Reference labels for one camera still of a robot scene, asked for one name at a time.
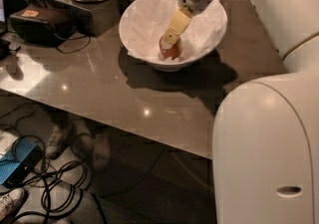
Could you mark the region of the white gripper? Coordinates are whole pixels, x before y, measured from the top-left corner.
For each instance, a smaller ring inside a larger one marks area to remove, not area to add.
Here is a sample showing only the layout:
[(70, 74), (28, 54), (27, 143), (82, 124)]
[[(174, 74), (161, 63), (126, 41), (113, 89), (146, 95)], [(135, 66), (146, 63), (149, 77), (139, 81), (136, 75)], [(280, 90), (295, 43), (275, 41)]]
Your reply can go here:
[(166, 51), (178, 41), (192, 19), (190, 10), (204, 10), (210, 2), (211, 0), (177, 0), (180, 8), (175, 9), (171, 15), (168, 25), (160, 38), (160, 49)]

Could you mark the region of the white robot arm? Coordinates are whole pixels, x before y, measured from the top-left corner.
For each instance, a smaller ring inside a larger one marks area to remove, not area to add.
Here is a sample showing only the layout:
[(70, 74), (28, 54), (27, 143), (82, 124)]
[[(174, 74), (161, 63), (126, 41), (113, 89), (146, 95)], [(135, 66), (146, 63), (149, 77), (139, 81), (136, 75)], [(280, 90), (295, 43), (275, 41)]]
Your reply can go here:
[(240, 85), (217, 111), (217, 224), (319, 224), (319, 0), (250, 2), (286, 71)]

